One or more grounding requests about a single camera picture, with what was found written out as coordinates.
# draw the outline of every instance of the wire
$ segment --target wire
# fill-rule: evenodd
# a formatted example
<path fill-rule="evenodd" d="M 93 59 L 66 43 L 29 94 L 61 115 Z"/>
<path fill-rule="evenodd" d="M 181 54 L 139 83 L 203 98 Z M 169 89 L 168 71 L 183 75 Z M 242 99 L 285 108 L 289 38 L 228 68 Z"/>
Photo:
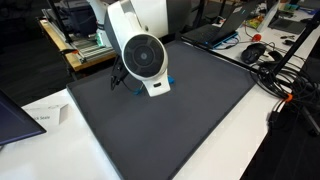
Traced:
<path fill-rule="evenodd" d="M 247 36 L 252 38 L 252 36 L 250 34 L 248 34 L 248 32 L 247 32 L 247 21 L 245 21 L 245 23 L 244 23 L 244 31 L 245 31 Z"/>

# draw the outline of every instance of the white table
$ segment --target white table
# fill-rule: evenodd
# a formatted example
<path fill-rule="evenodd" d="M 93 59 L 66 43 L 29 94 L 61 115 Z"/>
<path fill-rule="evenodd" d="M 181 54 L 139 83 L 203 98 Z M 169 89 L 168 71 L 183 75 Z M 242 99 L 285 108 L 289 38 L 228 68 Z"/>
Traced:
<path fill-rule="evenodd" d="M 248 39 L 243 29 L 239 29 L 239 33 L 242 41 Z M 273 36 L 274 33 L 283 32 L 268 29 L 262 33 L 263 40 L 288 49 L 281 45 L 280 37 Z M 318 28 L 297 54 L 307 58 L 319 35 Z M 237 59 L 247 46 L 239 44 L 224 52 Z M 267 134 L 266 120 L 278 101 L 254 86 L 192 155 L 175 179 L 239 179 Z M 119 179 L 67 90 L 27 107 L 65 103 L 68 107 L 59 126 L 47 129 L 47 134 L 4 147 L 0 152 L 0 179 Z"/>

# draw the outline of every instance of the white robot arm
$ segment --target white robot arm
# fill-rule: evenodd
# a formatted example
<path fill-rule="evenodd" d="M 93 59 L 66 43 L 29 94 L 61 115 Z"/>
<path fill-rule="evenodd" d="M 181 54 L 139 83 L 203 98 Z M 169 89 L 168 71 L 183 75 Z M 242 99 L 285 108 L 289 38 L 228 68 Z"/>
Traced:
<path fill-rule="evenodd" d="M 158 38 L 183 27 L 190 0 L 123 0 L 108 6 L 104 29 L 129 73 L 149 95 L 170 91 L 168 57 Z"/>
<path fill-rule="evenodd" d="M 104 18 L 105 14 L 107 13 L 107 8 L 109 4 L 106 2 L 101 2 L 100 0 L 87 0 L 90 6 L 93 9 L 94 14 L 97 18 L 97 38 L 98 38 L 98 44 L 101 47 L 111 47 L 110 41 L 108 39 L 108 36 L 106 34 L 106 31 L 104 30 Z"/>

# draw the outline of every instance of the laptop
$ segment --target laptop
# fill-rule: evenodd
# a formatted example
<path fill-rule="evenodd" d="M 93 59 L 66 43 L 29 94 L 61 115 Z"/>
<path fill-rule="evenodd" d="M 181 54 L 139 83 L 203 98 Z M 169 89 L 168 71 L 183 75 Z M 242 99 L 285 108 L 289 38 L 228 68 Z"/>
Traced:
<path fill-rule="evenodd" d="M 275 21 L 273 21 L 269 28 L 271 29 L 277 29 L 280 31 L 292 33 L 292 34 L 301 34 L 304 28 L 306 27 L 306 24 L 298 21 L 292 21 L 288 19 L 282 19 L 277 18 Z"/>
<path fill-rule="evenodd" d="M 221 27 L 207 24 L 183 34 L 181 39 L 192 45 L 210 49 L 215 48 L 238 34 L 236 30 L 256 8 L 257 3 L 256 0 L 253 0 L 235 7 Z"/>
<path fill-rule="evenodd" d="M 43 134 L 46 130 L 0 90 L 1 146 Z"/>

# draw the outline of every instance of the gray carpet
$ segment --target gray carpet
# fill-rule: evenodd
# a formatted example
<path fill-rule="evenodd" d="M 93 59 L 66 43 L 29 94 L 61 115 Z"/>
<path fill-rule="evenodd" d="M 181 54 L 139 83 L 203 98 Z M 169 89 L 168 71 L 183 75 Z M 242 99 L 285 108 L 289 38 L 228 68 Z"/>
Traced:
<path fill-rule="evenodd" d="M 65 88 L 73 79 L 56 47 L 45 38 L 4 48 L 0 88 L 20 106 Z"/>

